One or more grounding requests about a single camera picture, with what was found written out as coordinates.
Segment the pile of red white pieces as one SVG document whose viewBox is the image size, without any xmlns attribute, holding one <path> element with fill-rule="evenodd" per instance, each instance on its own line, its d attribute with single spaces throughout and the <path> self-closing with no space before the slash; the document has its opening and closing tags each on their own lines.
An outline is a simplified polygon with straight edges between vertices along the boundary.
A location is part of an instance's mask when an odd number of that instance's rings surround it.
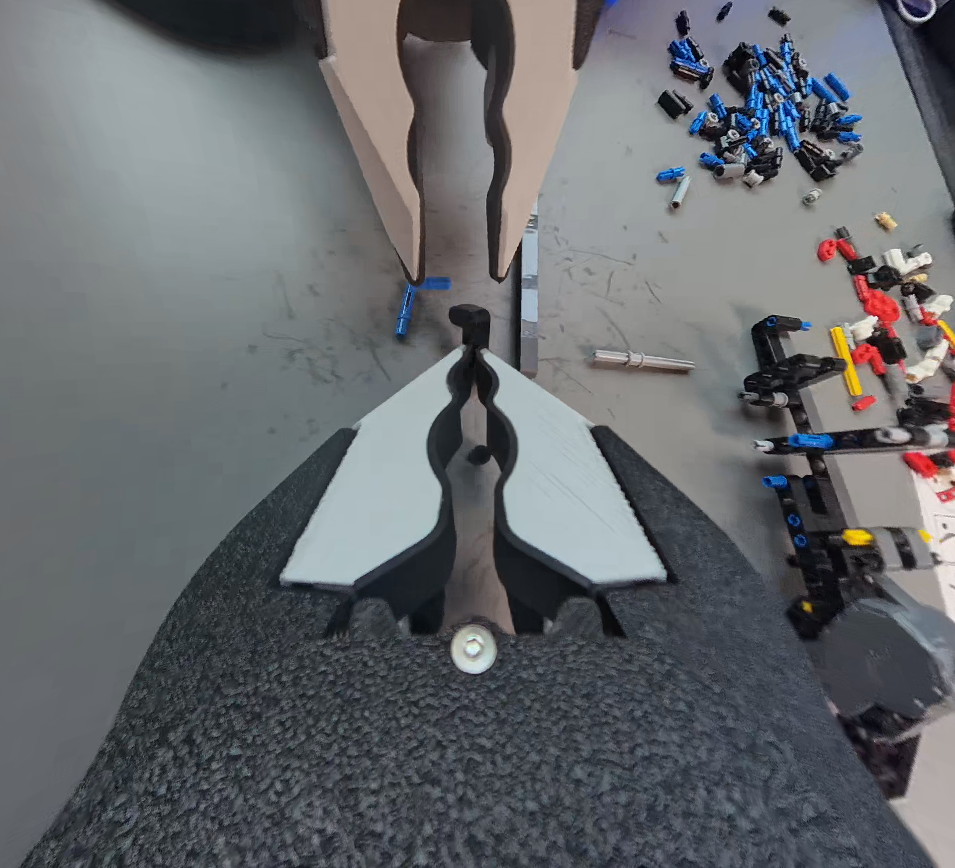
<svg viewBox="0 0 955 868">
<path fill-rule="evenodd" d="M 915 445 L 902 459 L 911 473 L 953 487 L 953 295 L 928 284 L 934 259 L 921 246 L 863 254 L 846 227 L 837 227 L 817 247 L 822 264 L 841 259 L 862 317 L 842 323 L 863 388 L 849 397 L 863 413 L 878 403 L 862 374 L 869 373 L 888 397 L 900 432 L 888 444 Z"/>
</svg>

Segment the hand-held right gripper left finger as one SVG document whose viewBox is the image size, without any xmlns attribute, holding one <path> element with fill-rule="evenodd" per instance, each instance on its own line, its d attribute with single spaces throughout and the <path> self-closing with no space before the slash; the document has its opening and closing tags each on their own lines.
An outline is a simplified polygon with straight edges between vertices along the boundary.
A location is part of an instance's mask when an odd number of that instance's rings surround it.
<svg viewBox="0 0 955 868">
<path fill-rule="evenodd" d="M 413 632 L 441 629 L 457 533 L 448 465 L 463 442 L 474 350 L 462 346 L 357 422 L 280 584 L 388 603 Z"/>
</svg>

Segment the yellow toy beam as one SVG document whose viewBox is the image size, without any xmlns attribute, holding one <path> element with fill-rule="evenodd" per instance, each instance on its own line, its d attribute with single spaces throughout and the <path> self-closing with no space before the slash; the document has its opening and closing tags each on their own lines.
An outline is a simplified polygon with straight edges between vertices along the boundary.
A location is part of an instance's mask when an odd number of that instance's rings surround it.
<svg viewBox="0 0 955 868">
<path fill-rule="evenodd" d="M 829 329 L 830 341 L 835 357 L 842 362 L 842 379 L 846 392 L 850 397 L 858 398 L 863 395 L 862 384 L 852 356 L 849 340 L 841 326 Z"/>
</svg>

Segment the light grey toy axle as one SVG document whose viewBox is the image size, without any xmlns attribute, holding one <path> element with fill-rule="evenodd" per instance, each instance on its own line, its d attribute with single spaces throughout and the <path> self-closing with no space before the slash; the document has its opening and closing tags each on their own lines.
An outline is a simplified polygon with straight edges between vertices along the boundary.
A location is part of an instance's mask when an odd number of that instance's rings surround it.
<svg viewBox="0 0 955 868">
<path fill-rule="evenodd" d="M 656 356 L 632 350 L 596 349 L 590 360 L 595 368 L 646 370 L 662 373 L 690 373 L 696 365 L 692 361 Z"/>
</svg>

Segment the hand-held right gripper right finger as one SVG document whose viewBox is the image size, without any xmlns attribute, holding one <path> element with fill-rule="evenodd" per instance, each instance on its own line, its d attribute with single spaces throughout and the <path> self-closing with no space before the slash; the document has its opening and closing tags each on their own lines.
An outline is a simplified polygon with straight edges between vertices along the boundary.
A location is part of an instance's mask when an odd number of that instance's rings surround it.
<svg viewBox="0 0 955 868">
<path fill-rule="evenodd" d="M 662 586 L 665 560 L 594 436 L 596 425 L 487 349 L 478 398 L 499 470 L 494 564 L 518 635 L 539 635 L 570 600 Z"/>
</svg>

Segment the black angled toy connector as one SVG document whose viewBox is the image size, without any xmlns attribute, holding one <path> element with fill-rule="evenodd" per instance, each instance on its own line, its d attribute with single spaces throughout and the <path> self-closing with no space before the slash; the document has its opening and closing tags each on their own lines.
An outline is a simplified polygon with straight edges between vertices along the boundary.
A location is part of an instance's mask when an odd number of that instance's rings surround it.
<svg viewBox="0 0 955 868">
<path fill-rule="evenodd" d="M 491 315 L 486 309 L 471 303 L 457 304 L 450 307 L 448 317 L 450 323 L 460 330 L 464 346 L 473 351 L 489 347 Z M 467 462 L 474 467 L 484 466 L 491 458 L 491 448 L 486 444 L 472 447 L 466 456 Z"/>
</svg>

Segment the white printed sheet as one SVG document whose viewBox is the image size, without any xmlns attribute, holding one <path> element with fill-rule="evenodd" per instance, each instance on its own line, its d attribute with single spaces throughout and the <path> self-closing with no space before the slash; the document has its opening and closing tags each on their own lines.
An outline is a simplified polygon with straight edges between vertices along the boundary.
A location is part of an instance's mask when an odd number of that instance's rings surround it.
<svg viewBox="0 0 955 868">
<path fill-rule="evenodd" d="M 954 497 L 953 487 L 938 490 L 936 484 L 914 472 L 911 474 L 918 498 L 922 528 L 930 535 L 929 543 L 936 560 L 944 610 L 954 619 Z"/>
</svg>

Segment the black toy vehicle frame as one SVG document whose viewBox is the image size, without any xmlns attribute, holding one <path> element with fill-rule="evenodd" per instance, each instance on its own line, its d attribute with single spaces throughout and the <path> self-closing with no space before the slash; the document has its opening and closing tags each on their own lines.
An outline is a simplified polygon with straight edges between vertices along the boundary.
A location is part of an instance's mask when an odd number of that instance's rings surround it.
<svg viewBox="0 0 955 868">
<path fill-rule="evenodd" d="M 779 503 L 793 547 L 790 564 L 805 592 L 788 606 L 797 635 L 814 643 L 818 673 L 837 721 L 859 760 L 887 799 L 906 795 L 923 731 L 953 714 L 953 620 L 912 597 L 898 582 L 936 567 L 929 537 L 913 527 L 848 524 L 828 460 L 846 454 L 915 452 L 888 444 L 896 425 L 839 432 L 814 431 L 804 392 L 842 377 L 834 356 L 786 355 L 784 336 L 810 323 L 769 315 L 752 326 L 758 369 L 738 397 L 763 409 L 783 409 L 792 434 L 756 440 L 768 456 L 808 461 L 804 476 L 770 475 L 763 485 Z"/>
</svg>

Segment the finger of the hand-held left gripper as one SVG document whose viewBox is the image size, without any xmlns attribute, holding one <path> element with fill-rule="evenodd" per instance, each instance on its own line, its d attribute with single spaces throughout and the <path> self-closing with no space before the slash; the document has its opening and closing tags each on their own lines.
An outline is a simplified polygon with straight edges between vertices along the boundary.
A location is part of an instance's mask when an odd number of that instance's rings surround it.
<svg viewBox="0 0 955 868">
<path fill-rule="evenodd" d="M 578 74 L 577 0 L 486 0 L 488 270 L 507 278 L 562 132 Z"/>
<path fill-rule="evenodd" d="M 422 203 L 410 167 L 415 108 L 401 63 L 402 0 L 320 0 L 320 68 L 408 281 L 424 275 Z"/>
</svg>

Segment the pile of blue black pins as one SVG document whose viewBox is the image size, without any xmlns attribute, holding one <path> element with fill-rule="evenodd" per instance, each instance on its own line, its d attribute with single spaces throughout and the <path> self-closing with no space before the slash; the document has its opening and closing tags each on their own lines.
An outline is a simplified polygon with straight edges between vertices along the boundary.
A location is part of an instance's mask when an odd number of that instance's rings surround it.
<svg viewBox="0 0 955 868">
<path fill-rule="evenodd" d="M 699 168 L 715 181 L 756 188 L 777 179 L 791 157 L 821 183 L 864 153 L 863 116 L 851 110 L 847 81 L 814 75 L 790 35 L 775 48 L 740 42 L 721 71 L 735 102 L 712 91 L 684 116 L 687 134 L 706 146 Z"/>
</svg>

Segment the long grey toy beam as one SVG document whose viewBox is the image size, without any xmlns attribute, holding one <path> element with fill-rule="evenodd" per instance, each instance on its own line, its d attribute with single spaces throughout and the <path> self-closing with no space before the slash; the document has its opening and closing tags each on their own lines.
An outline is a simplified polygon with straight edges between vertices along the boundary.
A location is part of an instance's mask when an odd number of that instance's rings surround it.
<svg viewBox="0 0 955 868">
<path fill-rule="evenodd" d="M 518 368 L 533 380 L 539 373 L 539 200 L 523 230 L 519 254 Z"/>
</svg>

